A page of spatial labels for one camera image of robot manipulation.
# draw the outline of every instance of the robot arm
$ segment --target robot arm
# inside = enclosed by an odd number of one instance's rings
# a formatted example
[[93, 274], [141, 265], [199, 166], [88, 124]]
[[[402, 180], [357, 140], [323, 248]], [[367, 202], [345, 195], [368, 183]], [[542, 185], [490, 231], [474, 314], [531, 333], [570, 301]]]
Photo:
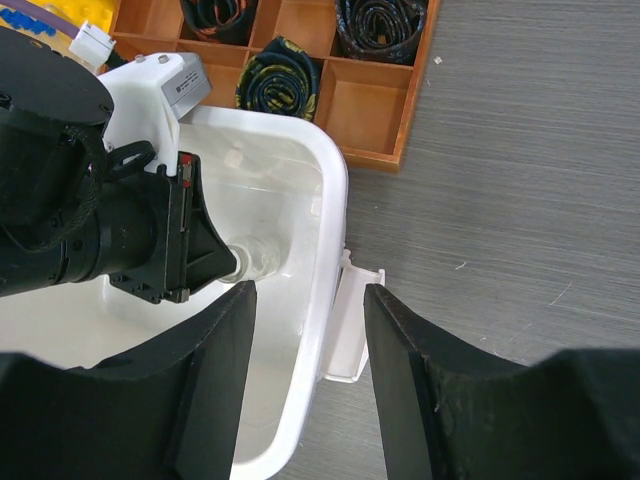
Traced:
[[211, 86], [195, 55], [99, 78], [0, 28], [0, 297], [110, 275], [184, 302], [236, 270], [204, 206], [178, 118]]

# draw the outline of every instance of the white handle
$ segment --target white handle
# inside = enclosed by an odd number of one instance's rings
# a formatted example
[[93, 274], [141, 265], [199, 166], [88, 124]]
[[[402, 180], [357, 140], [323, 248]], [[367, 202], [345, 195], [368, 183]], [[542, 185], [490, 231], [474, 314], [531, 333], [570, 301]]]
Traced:
[[355, 383], [369, 360], [364, 328], [364, 291], [370, 283], [385, 284], [385, 272], [371, 272], [351, 264], [351, 252], [342, 255], [342, 276], [327, 331], [323, 376]]

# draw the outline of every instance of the rolled fabric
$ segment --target rolled fabric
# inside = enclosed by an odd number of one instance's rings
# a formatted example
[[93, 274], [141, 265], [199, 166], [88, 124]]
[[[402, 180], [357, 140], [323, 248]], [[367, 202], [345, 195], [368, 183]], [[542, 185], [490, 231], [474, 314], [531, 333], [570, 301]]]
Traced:
[[311, 121], [316, 113], [318, 70], [295, 43], [277, 37], [252, 57], [236, 88], [236, 108]]
[[351, 58], [413, 64], [427, 23], [426, 0], [335, 0], [338, 37]]
[[180, 0], [180, 3], [185, 22], [200, 40], [231, 45], [249, 43], [258, 0]]

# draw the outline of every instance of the wooden compartment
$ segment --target wooden compartment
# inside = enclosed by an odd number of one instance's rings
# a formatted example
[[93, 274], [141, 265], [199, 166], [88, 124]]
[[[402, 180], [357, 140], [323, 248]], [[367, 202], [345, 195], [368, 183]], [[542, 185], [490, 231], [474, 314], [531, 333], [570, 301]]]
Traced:
[[314, 123], [350, 166], [398, 172], [409, 137], [441, 0], [429, 0], [413, 66], [344, 58], [334, 0], [259, 0], [246, 47], [201, 42], [185, 25], [179, 0], [120, 0], [112, 35], [122, 56], [184, 51], [200, 55], [213, 91], [205, 105], [233, 108], [248, 59], [274, 37], [300, 45], [322, 70]]

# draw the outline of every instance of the wooden surface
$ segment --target wooden surface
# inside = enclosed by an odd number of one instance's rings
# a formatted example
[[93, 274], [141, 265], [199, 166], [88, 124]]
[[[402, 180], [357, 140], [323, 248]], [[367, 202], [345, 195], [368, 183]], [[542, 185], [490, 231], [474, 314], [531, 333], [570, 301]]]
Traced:
[[[354, 263], [505, 358], [640, 346], [638, 25], [633, 0], [444, 0], [404, 170], [351, 172]], [[386, 478], [368, 370], [319, 384], [278, 478]]]
[[259, 1], [246, 46], [199, 41], [184, 22], [179, 0], [119, 0], [111, 34], [127, 60], [160, 51], [198, 53], [214, 89], [202, 103], [227, 108], [235, 105], [242, 67], [282, 35], [300, 45], [321, 72], [314, 123], [333, 137], [349, 165], [397, 173], [440, 1], [428, 2], [417, 60], [410, 66], [345, 58], [336, 32], [335, 0]]

